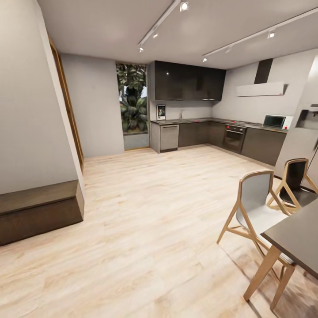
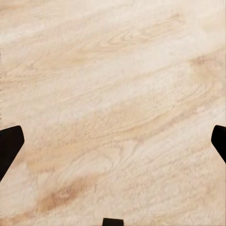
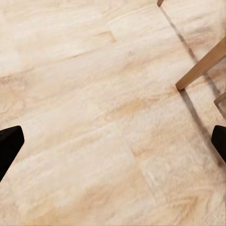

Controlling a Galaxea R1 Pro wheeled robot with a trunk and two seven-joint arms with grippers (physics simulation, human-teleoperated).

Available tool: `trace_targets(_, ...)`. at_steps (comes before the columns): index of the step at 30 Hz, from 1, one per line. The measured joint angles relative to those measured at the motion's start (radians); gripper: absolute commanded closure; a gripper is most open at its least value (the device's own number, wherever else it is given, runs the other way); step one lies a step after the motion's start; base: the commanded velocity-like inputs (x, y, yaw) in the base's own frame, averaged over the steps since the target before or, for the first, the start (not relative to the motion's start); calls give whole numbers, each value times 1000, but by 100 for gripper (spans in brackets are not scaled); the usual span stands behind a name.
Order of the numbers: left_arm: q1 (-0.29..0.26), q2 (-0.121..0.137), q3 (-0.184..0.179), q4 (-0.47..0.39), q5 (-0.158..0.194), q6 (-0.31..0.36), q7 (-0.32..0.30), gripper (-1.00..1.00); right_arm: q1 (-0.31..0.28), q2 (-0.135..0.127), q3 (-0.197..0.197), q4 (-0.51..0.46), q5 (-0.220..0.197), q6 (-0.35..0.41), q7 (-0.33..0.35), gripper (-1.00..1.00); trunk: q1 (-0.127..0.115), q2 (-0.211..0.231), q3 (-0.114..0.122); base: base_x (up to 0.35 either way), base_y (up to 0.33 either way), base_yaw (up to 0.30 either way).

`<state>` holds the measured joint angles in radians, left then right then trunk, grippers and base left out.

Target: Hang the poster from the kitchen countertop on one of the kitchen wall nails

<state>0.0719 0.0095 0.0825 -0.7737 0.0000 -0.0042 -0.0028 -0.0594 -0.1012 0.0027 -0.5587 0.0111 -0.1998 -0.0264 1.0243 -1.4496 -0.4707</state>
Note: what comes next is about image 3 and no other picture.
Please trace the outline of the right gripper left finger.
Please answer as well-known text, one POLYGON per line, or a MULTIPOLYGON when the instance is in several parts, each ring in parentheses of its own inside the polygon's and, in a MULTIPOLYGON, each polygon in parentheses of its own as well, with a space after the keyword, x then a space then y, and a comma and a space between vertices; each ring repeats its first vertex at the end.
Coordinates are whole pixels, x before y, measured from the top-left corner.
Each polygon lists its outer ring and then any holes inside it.
POLYGON ((0 130, 0 182, 24 144, 20 125, 0 130))

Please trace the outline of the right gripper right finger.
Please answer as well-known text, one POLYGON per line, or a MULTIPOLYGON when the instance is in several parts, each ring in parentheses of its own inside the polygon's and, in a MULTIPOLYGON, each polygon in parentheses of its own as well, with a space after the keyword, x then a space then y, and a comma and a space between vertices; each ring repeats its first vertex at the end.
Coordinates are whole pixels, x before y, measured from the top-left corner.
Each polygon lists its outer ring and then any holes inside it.
POLYGON ((226 127, 215 125, 211 142, 220 156, 226 162, 226 127))

